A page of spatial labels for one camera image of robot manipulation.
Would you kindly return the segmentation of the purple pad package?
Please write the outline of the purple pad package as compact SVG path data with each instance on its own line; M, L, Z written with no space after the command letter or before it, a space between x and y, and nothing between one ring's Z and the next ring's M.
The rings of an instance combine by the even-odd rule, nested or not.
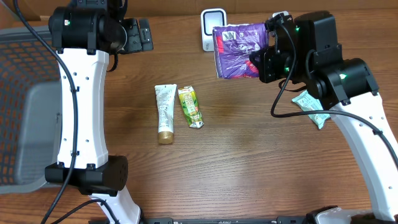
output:
M213 28L213 45L218 78L257 78L259 70L249 56L268 46L265 24L230 24Z

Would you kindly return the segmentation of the teal wipes packet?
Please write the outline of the teal wipes packet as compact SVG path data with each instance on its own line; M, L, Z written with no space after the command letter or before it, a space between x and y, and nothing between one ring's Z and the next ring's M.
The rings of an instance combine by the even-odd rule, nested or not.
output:
M299 106L302 111L323 110L320 100L315 99L307 90L293 98L292 102ZM308 117L317 125L318 129L322 129L325 121L330 118L330 115L325 113L309 114Z

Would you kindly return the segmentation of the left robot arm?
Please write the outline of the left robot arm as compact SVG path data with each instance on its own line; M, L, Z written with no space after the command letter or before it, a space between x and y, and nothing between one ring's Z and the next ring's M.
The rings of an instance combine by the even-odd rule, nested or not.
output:
M71 185L97 203L107 223L144 223L126 187L128 161L111 156L104 137L104 83L111 55L152 50L127 1L72 1L49 19L62 86L62 132L51 184Z

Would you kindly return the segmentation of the white tube gold cap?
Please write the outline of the white tube gold cap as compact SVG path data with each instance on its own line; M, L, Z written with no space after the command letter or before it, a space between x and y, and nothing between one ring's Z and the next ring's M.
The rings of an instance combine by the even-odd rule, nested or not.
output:
M176 84L155 86L155 95L159 115L159 144L171 144L174 141L174 104L176 90Z

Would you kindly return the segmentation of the green yellow drink pouch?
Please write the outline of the green yellow drink pouch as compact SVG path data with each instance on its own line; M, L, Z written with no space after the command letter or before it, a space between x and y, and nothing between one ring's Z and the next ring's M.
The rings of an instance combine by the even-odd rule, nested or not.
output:
M192 86L185 86L178 89L178 97L190 128L200 129L203 125L203 118L199 109L197 94Z

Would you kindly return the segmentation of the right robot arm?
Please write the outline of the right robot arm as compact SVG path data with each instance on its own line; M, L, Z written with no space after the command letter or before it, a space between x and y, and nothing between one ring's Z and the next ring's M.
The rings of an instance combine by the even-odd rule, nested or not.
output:
M370 210L335 205L307 214L306 223L396 223L397 141L387 121L379 87L367 63L344 59L336 22L328 11L293 17L274 14L265 22L274 45L254 52L260 81L304 83L321 112L343 133L363 175Z

